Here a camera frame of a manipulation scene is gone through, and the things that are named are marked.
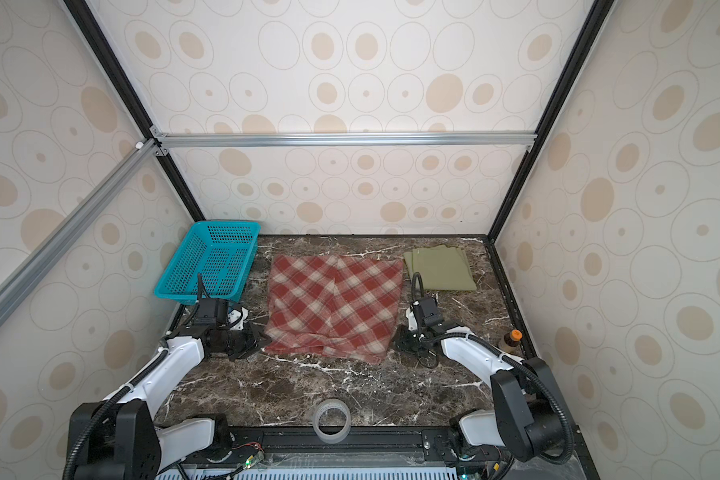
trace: dark marble tabletop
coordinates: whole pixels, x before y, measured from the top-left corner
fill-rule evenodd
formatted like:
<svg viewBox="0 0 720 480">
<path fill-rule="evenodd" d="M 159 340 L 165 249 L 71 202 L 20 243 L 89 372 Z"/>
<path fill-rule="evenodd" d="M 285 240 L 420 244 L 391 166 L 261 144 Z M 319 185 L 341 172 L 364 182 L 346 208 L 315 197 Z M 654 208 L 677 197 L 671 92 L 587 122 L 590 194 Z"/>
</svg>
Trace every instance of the dark marble tabletop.
<svg viewBox="0 0 720 480">
<path fill-rule="evenodd" d="M 427 237 L 259 237 L 240 303 L 250 320 L 266 324 L 267 279 L 277 254 L 339 254 L 378 260 L 401 259 L 414 247 L 462 246 L 476 292 L 435 292 L 441 312 L 494 344 L 510 322 L 488 255 L 479 238 Z M 404 318 L 411 283 L 405 274 L 398 322 Z M 259 352 L 247 360 L 213 358 L 184 377 L 160 408 L 155 423 L 173 425 L 201 413 L 225 413 L 233 426 L 305 426 L 317 404 L 340 398 L 355 426 L 445 425 L 471 408 L 492 408 L 490 389 L 461 365 L 441 359 L 433 370 L 390 350 L 380 365 L 309 355 Z"/>
</svg>

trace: blue plastic basket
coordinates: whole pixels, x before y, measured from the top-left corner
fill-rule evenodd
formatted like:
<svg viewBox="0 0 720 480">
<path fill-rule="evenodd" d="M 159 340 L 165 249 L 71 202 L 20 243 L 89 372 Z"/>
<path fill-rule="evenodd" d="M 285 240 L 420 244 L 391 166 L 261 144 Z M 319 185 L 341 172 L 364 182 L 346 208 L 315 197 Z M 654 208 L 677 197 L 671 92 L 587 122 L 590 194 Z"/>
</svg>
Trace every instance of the blue plastic basket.
<svg viewBox="0 0 720 480">
<path fill-rule="evenodd" d="M 155 287 L 155 295 L 192 305 L 197 300 L 197 274 L 211 296 L 240 300 L 256 256 L 261 227 L 253 222 L 197 222 L 184 237 Z"/>
</svg>

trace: folded green towel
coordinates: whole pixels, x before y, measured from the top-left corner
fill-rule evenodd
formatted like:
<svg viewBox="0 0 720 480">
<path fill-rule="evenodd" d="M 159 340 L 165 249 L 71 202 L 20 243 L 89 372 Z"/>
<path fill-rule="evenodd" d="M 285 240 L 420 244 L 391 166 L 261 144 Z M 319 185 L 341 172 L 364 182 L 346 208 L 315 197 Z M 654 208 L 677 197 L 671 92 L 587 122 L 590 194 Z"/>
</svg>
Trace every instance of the folded green towel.
<svg viewBox="0 0 720 480">
<path fill-rule="evenodd" d="M 408 276 L 422 275 L 425 290 L 475 291 L 467 254 L 461 247 L 438 245 L 403 253 Z"/>
</svg>

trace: checkered cloth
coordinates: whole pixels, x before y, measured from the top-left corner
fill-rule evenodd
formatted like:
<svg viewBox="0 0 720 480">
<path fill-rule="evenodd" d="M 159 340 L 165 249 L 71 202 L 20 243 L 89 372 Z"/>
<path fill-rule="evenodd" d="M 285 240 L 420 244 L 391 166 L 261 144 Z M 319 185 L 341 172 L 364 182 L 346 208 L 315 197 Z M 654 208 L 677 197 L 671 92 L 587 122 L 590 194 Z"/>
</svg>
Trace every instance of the checkered cloth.
<svg viewBox="0 0 720 480">
<path fill-rule="evenodd" d="M 271 353 L 317 353 L 381 363 L 403 284 L 403 262 L 285 256 L 269 272 Z"/>
</svg>

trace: patterned wallpaper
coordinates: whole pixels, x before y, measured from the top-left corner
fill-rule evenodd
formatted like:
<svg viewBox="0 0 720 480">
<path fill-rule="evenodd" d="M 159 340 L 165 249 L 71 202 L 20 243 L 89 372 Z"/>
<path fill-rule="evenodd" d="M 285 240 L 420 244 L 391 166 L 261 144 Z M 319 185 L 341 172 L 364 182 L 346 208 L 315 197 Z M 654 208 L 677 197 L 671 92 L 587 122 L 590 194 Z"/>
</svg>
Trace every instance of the patterned wallpaper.
<svg viewBox="0 0 720 480">
<path fill-rule="evenodd" d="M 207 218 L 263 234 L 484 234 L 523 145 L 176 148 Z"/>
<path fill-rule="evenodd" d="M 621 2 L 500 236 L 604 480 L 720 479 L 720 1 Z"/>
<path fill-rule="evenodd" d="M 155 284 L 192 220 L 148 160 L 0 328 L 0 480 L 58 480 L 69 416 L 152 357 Z"/>
<path fill-rule="evenodd" d="M 52 0 L 0 0 L 0 284 L 140 135 Z"/>
<path fill-rule="evenodd" d="M 534 130 L 584 0 L 89 0 L 171 133 Z"/>
</svg>

